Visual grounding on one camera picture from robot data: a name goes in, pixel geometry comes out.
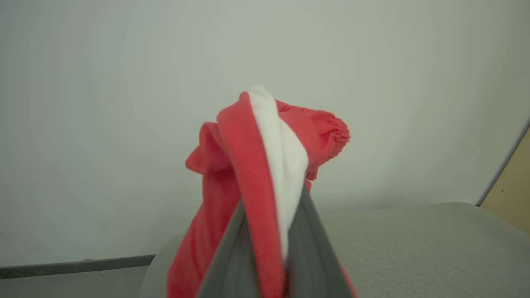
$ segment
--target gray floor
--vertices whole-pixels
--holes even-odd
[[[147,266],[0,280],[1,298],[138,298]]]

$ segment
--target white wall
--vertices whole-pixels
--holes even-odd
[[[0,266],[155,253],[246,87],[336,113],[319,206],[476,203],[530,116],[526,0],[2,1]]]

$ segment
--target wooden panel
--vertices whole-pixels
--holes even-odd
[[[530,235],[530,129],[481,208],[503,217]]]

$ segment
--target red fabric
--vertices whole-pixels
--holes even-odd
[[[306,177],[315,179],[318,167],[345,146],[349,139],[347,126],[328,112],[279,101],[277,106],[281,119],[307,151]],[[202,126],[199,146],[186,160],[188,169],[203,175],[203,202],[168,271],[167,297],[196,296],[234,209],[243,198],[262,296],[283,298],[285,272],[273,187],[249,94],[241,93],[237,103],[217,115],[217,122]]]

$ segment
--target cloth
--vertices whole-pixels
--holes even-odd
[[[309,187],[348,140],[346,124],[333,114],[275,101],[262,87],[241,93],[217,123],[205,123],[186,160],[203,176],[203,202],[168,271],[167,296],[195,297],[243,198],[262,296],[282,298],[287,233],[302,183]]]

